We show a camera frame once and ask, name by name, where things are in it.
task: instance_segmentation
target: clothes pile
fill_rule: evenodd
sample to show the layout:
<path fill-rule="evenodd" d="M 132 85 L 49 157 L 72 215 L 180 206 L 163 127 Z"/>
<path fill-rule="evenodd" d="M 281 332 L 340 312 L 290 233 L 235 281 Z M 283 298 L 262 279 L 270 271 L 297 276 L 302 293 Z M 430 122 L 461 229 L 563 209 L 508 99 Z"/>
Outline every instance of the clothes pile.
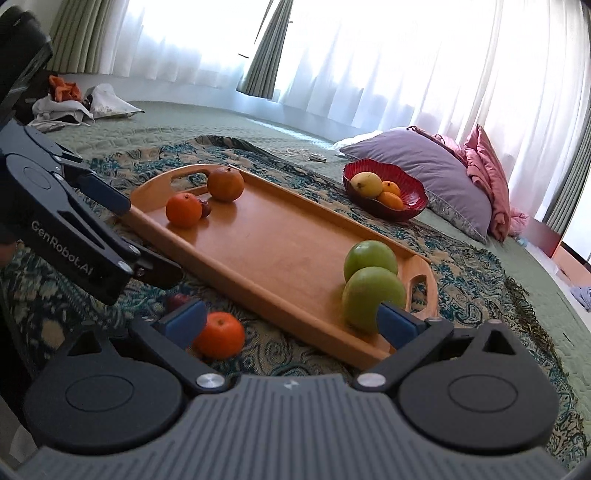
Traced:
<path fill-rule="evenodd" d="M 77 84 L 57 76 L 49 77 L 49 93 L 33 105 L 35 118 L 29 123 L 41 132 L 67 125 L 91 125 L 99 118 L 130 117 L 143 110 L 115 95 L 112 85 L 101 83 L 84 96 Z"/>
<path fill-rule="evenodd" d="M 591 287 L 572 287 L 570 292 L 587 312 L 591 312 Z"/>

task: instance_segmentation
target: fruit bowl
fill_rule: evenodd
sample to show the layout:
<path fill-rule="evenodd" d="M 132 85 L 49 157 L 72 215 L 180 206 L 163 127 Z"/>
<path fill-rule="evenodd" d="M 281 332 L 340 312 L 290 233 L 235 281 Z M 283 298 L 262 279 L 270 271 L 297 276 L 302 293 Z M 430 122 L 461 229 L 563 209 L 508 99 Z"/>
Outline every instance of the fruit bowl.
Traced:
<path fill-rule="evenodd" d="M 353 188 L 350 180 L 363 171 L 371 171 L 382 181 L 393 181 L 400 188 L 400 198 L 406 210 L 394 210 L 375 199 L 362 197 Z M 373 216 L 394 222 L 405 222 L 421 213 L 428 203 L 423 184 L 411 177 L 400 167 L 388 163 L 380 163 L 371 158 L 363 158 L 345 165 L 343 185 L 351 201 Z"/>

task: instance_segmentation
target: white plastic bag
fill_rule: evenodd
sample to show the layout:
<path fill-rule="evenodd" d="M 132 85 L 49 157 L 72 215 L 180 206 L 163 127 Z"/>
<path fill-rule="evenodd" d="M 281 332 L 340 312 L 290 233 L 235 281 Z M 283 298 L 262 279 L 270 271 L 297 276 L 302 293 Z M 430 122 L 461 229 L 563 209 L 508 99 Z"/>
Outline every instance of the white plastic bag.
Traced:
<path fill-rule="evenodd" d="M 136 113 L 144 113 L 115 95 L 110 83 L 101 83 L 86 92 L 90 100 L 90 113 L 95 120 L 99 118 L 127 118 Z"/>

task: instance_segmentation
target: green bedspread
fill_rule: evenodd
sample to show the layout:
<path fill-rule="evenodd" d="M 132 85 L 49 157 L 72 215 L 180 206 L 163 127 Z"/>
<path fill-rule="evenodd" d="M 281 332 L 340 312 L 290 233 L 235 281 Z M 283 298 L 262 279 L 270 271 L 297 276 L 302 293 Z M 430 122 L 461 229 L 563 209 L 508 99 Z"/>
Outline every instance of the green bedspread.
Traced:
<path fill-rule="evenodd" d="M 548 451 L 569 468 L 584 457 L 587 441 L 582 418 L 553 341 L 538 325 L 523 290 L 505 275 L 501 262 L 490 251 L 476 249 L 417 222 L 394 225 L 372 219 L 350 203 L 338 183 L 236 139 L 198 137 L 177 145 L 96 158 L 90 165 L 111 185 L 128 194 L 148 178 L 188 163 L 227 163 L 246 169 L 348 215 L 429 257 L 438 282 L 441 315 L 462 326 L 478 326 L 493 317 L 506 322 L 530 350 L 560 396 L 560 415 Z M 91 205 L 116 231 L 134 237 L 102 207 Z M 67 331 L 83 319 L 116 326 L 137 315 L 163 313 L 163 291 L 132 281 L 126 295 L 115 306 L 106 307 L 26 248 L 20 249 L 12 264 L 3 270 L 2 283 L 14 321 L 12 327 L 32 367 L 42 366 L 51 358 Z M 345 365 L 242 310 L 196 278 L 189 278 L 178 289 L 203 299 L 213 309 L 232 312 L 244 323 L 247 343 L 242 354 L 213 364 L 227 374 L 341 372 L 349 377 L 352 373 Z M 420 291 L 413 300 L 415 306 L 422 303 Z"/>

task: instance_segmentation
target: orange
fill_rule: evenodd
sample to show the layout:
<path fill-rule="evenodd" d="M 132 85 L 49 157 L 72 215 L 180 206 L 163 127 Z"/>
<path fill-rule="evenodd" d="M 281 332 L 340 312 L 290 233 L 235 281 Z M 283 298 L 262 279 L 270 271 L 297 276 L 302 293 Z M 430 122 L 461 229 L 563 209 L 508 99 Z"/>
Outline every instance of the orange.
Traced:
<path fill-rule="evenodd" d="M 393 181 L 384 180 L 382 182 L 382 187 L 384 188 L 385 192 L 390 192 L 400 197 L 400 188 Z"/>
<path fill-rule="evenodd" d="M 382 192 L 376 199 L 380 203 L 383 203 L 386 207 L 390 207 L 393 210 L 406 210 L 402 198 L 391 192 Z"/>
<path fill-rule="evenodd" d="M 166 218 L 180 228 L 191 228 L 197 225 L 202 210 L 201 202 L 192 193 L 177 193 L 166 202 Z"/>
<path fill-rule="evenodd" d="M 207 315 L 205 328 L 193 340 L 193 349 L 214 360 L 226 360 L 237 356 L 246 334 L 244 327 L 233 315 L 225 312 L 212 312 Z"/>
<path fill-rule="evenodd" d="M 215 200 L 233 202 L 244 192 L 244 179 L 235 168 L 216 168 L 207 177 L 207 190 Z"/>

